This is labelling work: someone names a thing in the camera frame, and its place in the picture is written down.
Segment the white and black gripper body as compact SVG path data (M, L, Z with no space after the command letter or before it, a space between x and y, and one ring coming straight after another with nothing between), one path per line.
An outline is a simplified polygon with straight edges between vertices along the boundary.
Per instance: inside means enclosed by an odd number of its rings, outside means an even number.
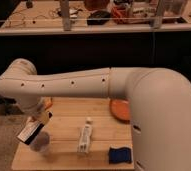
M53 114L51 112L45 112L37 120L28 122L17 135L17 139L24 144L29 145L40 133L42 128L49 122L52 116Z

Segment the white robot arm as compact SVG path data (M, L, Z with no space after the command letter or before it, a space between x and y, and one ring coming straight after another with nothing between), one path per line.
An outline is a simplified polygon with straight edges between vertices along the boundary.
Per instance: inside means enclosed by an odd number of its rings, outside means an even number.
M0 75L0 95L27 114L44 97L124 99L131 109L135 171L191 171L191 82L167 68L102 68L39 75L26 59Z

